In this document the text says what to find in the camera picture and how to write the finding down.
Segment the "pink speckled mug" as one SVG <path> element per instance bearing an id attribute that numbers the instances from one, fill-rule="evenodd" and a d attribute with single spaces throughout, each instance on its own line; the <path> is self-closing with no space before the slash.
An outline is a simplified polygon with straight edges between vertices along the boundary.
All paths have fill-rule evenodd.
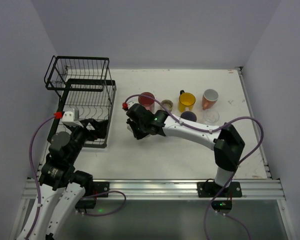
<path id="1" fill-rule="evenodd" d="M 146 110 L 155 112 L 155 96 L 150 92 L 142 92 L 138 97 L 138 103 L 145 107 Z"/>

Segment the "beige speckled ceramic cup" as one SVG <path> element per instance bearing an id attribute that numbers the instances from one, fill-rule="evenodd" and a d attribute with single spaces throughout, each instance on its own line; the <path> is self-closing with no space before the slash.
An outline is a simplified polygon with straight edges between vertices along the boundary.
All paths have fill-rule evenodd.
<path id="1" fill-rule="evenodd" d="M 169 112 L 172 111 L 173 106 L 174 106 L 173 102 L 172 102 L 171 100 L 169 100 L 169 99 L 164 99 L 164 100 L 161 102 L 161 104 L 162 104 Z"/>

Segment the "translucent pink plastic cup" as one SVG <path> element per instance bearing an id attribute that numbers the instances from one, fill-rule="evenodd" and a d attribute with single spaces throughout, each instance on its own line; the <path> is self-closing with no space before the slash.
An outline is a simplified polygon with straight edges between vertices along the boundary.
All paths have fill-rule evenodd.
<path id="1" fill-rule="evenodd" d="M 192 122 L 196 122 L 197 121 L 197 116 L 194 112 L 192 111 L 184 111 L 180 117 L 182 119 L 188 120 L 188 121 L 192 121 Z"/>

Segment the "yellow mug black handle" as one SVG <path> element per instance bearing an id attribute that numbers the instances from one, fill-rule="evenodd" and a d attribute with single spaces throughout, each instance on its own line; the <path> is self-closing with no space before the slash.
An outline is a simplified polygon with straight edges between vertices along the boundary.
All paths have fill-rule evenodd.
<path id="1" fill-rule="evenodd" d="M 180 90 L 177 107 L 180 113 L 192 111 L 195 103 L 196 97 L 192 93 Z"/>

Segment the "clear glass cup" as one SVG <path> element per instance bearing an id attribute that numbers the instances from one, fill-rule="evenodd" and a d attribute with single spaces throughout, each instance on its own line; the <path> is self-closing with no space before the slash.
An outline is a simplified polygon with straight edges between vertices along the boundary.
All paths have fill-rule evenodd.
<path id="1" fill-rule="evenodd" d="M 203 113 L 203 122 L 207 125 L 216 125 L 220 119 L 218 111 L 207 109 Z"/>

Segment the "pink square mug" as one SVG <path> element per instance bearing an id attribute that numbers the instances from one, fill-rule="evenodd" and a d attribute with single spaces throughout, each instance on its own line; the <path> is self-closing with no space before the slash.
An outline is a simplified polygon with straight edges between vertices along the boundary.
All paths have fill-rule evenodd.
<path id="1" fill-rule="evenodd" d="M 214 106 L 219 98 L 219 94 L 214 89 L 207 89 L 204 91 L 202 96 L 202 109 L 208 110 Z"/>

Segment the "white hexagonal cup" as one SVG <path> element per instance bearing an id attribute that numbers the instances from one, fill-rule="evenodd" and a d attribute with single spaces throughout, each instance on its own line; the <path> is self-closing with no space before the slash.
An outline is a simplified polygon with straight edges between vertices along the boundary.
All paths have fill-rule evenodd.
<path id="1" fill-rule="evenodd" d="M 127 129 L 133 134 L 136 140 L 142 140 L 151 136 L 149 133 L 141 131 L 138 127 L 127 125 Z"/>

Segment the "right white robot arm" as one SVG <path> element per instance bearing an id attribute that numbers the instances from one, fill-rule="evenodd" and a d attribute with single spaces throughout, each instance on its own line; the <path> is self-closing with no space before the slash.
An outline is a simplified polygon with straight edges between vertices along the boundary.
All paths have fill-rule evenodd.
<path id="1" fill-rule="evenodd" d="M 134 138 L 147 136 L 176 137 L 200 144 L 214 152 L 217 172 L 214 184 L 228 188 L 245 147 L 245 142 L 232 124 L 226 126 L 204 125 L 158 110 L 152 113 L 139 103 L 122 104 Z"/>

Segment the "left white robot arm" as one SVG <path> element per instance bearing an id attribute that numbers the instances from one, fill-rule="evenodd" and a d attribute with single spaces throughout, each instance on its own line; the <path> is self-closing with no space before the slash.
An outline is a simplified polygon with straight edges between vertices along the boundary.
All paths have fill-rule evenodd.
<path id="1" fill-rule="evenodd" d="M 69 131 L 57 132 L 50 140 L 35 180 L 37 196 L 19 240 L 55 240 L 80 198 L 93 193 L 92 175 L 76 170 L 74 163 L 86 142 L 106 138 L 109 121 L 63 118 L 62 123 Z"/>

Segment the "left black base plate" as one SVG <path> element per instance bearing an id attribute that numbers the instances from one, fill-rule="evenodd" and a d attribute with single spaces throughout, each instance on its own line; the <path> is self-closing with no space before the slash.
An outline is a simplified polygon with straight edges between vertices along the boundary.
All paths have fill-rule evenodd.
<path id="1" fill-rule="evenodd" d="M 108 181 L 92 181 L 85 187 L 84 197 L 96 194 L 102 194 L 110 190 L 110 183 Z"/>

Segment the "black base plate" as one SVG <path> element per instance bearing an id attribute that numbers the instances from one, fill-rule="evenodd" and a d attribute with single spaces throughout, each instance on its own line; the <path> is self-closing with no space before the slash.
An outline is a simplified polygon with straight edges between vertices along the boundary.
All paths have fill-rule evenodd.
<path id="1" fill-rule="evenodd" d="M 212 178 L 196 183 L 199 198 L 213 198 L 222 188 Z M 219 198 L 241 198 L 243 196 L 241 185 L 238 181 L 232 181 L 219 195 Z"/>
<path id="2" fill-rule="evenodd" d="M 110 183 L 108 181 L 92 181 L 85 187 L 84 197 L 96 194 L 102 194 L 110 190 Z"/>

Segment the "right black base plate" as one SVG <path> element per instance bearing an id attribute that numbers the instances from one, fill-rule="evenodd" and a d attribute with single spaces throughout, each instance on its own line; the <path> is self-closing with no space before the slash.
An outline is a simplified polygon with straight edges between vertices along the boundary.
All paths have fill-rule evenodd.
<path id="1" fill-rule="evenodd" d="M 222 188 L 212 178 L 196 183 L 199 198 L 213 198 Z M 219 198 L 241 198 L 243 196 L 241 185 L 238 181 L 232 181 L 219 195 Z"/>

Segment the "aluminium mounting rail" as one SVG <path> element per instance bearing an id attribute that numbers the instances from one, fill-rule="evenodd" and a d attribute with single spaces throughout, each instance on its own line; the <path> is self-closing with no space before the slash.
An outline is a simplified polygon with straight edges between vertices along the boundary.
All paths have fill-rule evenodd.
<path id="1" fill-rule="evenodd" d="M 239 183 L 225 200 L 285 200 L 286 196 L 280 180 L 236 179 Z M 215 195 L 201 197 L 207 189 L 207 181 L 195 179 L 94 179 L 103 191 L 120 191 L 127 200 L 209 200 Z"/>

